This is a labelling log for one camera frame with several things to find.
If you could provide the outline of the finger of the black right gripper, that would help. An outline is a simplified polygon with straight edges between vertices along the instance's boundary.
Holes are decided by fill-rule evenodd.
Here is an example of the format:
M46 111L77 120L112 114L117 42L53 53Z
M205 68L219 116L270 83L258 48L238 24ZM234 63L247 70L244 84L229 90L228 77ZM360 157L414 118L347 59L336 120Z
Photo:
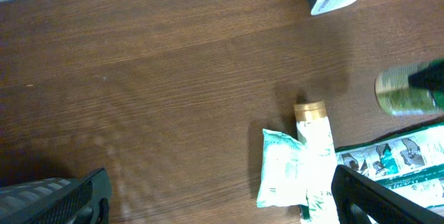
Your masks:
M443 59L435 60L426 68L408 77L410 87L443 92Z

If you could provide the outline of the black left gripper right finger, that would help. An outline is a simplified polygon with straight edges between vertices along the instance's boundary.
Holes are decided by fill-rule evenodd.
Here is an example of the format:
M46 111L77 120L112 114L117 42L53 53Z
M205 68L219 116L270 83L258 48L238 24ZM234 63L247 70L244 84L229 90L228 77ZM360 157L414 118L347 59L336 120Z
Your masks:
M387 189L356 171L338 165L332 195L340 224L439 224L443 217Z

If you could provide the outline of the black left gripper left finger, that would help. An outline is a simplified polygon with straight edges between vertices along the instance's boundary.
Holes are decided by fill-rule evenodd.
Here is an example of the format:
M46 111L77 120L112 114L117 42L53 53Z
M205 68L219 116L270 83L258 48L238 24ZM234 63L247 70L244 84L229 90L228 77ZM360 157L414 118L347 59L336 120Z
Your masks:
M111 197L104 168L2 187L1 224L108 224Z

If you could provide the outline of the green lid jar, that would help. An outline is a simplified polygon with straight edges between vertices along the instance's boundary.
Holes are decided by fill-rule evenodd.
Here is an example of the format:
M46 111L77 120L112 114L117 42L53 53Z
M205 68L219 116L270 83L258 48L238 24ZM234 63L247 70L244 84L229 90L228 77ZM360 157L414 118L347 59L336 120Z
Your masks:
M443 113L443 92L417 89L408 83L410 75L423 70L431 62L390 68L376 77L375 96L383 111L394 116Z

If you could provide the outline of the light green wipes packet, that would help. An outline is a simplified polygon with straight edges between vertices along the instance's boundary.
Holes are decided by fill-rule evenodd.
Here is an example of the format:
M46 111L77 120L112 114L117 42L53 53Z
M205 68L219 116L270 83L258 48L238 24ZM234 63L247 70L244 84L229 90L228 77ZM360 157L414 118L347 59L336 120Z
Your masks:
M306 205L305 146L283 132L263 129L262 133L264 143L257 206Z

